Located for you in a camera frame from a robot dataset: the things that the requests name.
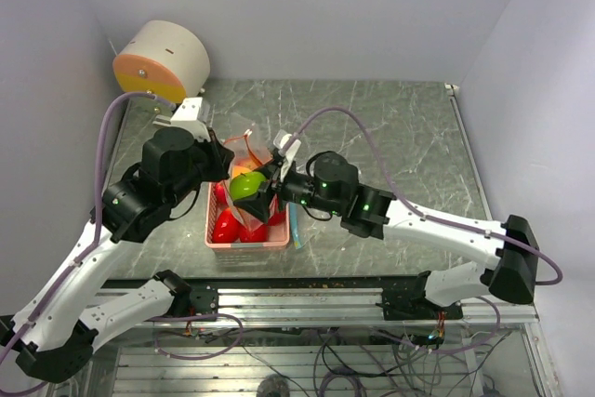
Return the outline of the green apple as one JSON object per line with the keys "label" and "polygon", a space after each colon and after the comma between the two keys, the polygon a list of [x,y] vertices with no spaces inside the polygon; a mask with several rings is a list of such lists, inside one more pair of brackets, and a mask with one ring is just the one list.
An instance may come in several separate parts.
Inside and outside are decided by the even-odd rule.
{"label": "green apple", "polygon": [[267,178],[258,171],[248,171],[234,177],[229,186],[231,199],[235,202],[255,194]]}

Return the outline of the clear bag orange zipper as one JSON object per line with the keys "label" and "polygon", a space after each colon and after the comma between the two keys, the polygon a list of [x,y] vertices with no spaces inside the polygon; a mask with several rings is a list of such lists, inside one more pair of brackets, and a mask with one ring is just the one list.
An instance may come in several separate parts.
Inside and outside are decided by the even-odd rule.
{"label": "clear bag orange zipper", "polygon": [[232,180],[231,167],[234,164],[251,164],[254,167],[252,171],[256,171],[259,166],[270,161],[270,153],[265,149],[258,138],[253,137],[253,131],[251,129],[247,129],[241,136],[235,136],[226,139],[224,141],[224,147],[231,150],[234,155],[229,169],[229,178],[224,181],[229,202],[228,207],[231,209],[236,219],[240,222],[241,227],[246,226],[248,229],[253,230],[260,225],[266,225],[269,228],[267,223],[260,222],[233,204],[229,193],[229,186]]}

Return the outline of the pink perforated plastic basket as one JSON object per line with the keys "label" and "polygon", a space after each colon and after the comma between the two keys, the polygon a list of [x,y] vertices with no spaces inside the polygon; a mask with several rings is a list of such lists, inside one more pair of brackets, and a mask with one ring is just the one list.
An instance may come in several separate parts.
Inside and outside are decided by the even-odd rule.
{"label": "pink perforated plastic basket", "polygon": [[290,242],[290,223],[288,215],[288,206],[281,214],[283,219],[276,225],[269,227],[268,240],[265,242],[246,242],[243,243],[237,239],[233,243],[216,243],[213,241],[213,230],[219,214],[223,211],[224,205],[220,204],[216,198],[215,184],[208,185],[206,199],[206,218],[205,218],[205,245],[216,253],[240,252],[266,252],[284,250]]}

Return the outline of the yellow orange peach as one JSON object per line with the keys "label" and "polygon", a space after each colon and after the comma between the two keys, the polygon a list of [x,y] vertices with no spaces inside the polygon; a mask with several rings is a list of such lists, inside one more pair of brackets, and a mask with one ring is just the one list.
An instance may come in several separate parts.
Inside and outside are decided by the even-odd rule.
{"label": "yellow orange peach", "polygon": [[231,167],[231,177],[234,179],[242,174],[246,174],[251,172],[254,167],[251,164],[241,163],[241,164],[234,164]]}

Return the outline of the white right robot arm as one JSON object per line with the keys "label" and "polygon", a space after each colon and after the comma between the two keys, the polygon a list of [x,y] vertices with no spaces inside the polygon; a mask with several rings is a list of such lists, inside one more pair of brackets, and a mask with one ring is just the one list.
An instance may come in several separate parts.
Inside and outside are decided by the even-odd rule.
{"label": "white right robot arm", "polygon": [[231,180],[231,201],[263,223],[274,205],[296,204],[338,217],[343,229],[361,238],[391,234],[466,258],[458,267],[416,277],[408,299],[420,318],[487,295],[510,304],[533,303],[538,249],[524,218],[473,220],[409,205],[393,192],[361,183],[358,168],[336,152],[321,153],[311,165],[313,170],[302,174],[274,157]]}

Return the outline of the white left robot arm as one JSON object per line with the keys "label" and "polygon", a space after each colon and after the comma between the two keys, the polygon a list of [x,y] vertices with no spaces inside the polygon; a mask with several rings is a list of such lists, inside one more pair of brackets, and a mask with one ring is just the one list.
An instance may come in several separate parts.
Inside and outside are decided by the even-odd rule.
{"label": "white left robot arm", "polygon": [[189,316],[192,288],[171,270],[97,307],[90,300],[126,249],[170,221],[172,210],[203,184],[227,179],[232,159],[212,128],[196,137],[182,127],[164,127],[143,144],[140,161],[103,192],[102,217],[85,225],[38,295],[15,315],[2,317],[1,343],[17,352],[26,376],[61,383],[134,325]]}

